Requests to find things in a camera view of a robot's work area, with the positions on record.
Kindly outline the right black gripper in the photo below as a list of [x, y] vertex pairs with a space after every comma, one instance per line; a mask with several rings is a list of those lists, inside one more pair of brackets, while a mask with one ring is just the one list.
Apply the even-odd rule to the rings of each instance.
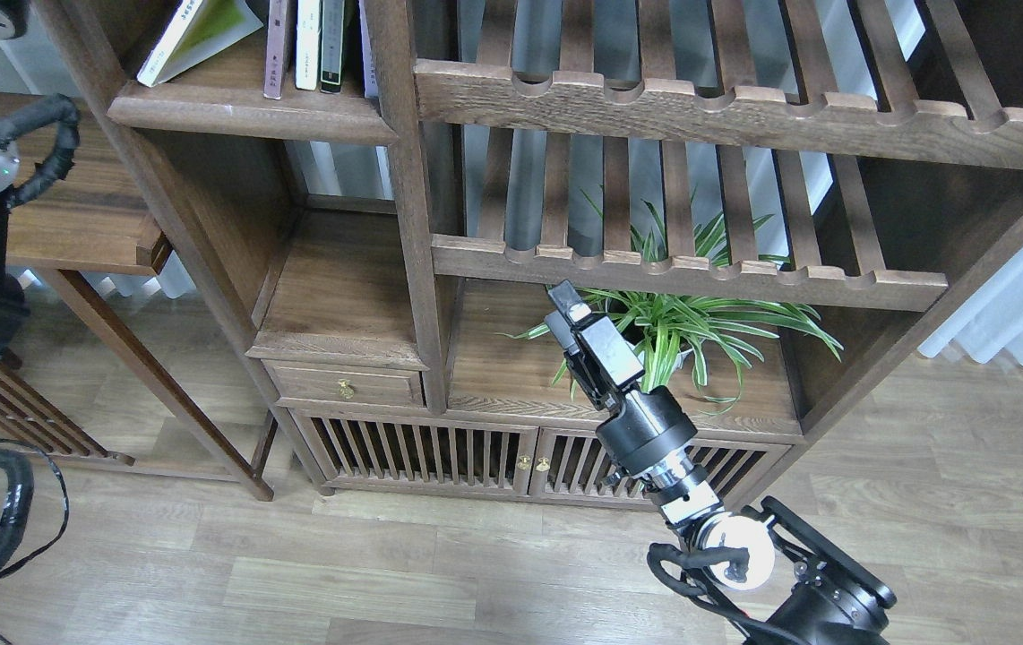
[[563, 348], [565, 363], [594, 408], [619, 412], [639, 388], [644, 367], [614, 324], [593, 312], [569, 280], [549, 287], [555, 311], [544, 322]]

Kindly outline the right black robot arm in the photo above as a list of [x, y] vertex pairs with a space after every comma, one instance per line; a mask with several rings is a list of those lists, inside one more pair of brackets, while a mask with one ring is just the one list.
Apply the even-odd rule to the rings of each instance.
[[[724, 617], [749, 644], [880, 644], [887, 612], [897, 601], [888, 585], [779, 499], [765, 497], [760, 510], [726, 510], [707, 470], [687, 456], [697, 430], [675, 396], [663, 385], [642, 390], [637, 356], [570, 282], [548, 296], [554, 311], [545, 322], [566, 365], [594, 408], [610, 414], [595, 433], [615, 476], [642, 483], [679, 539], [679, 546], [651, 544], [646, 561], [652, 574], [695, 606]], [[726, 591], [761, 587], [772, 576], [777, 555], [793, 563], [795, 585], [769, 619], [753, 619]]]

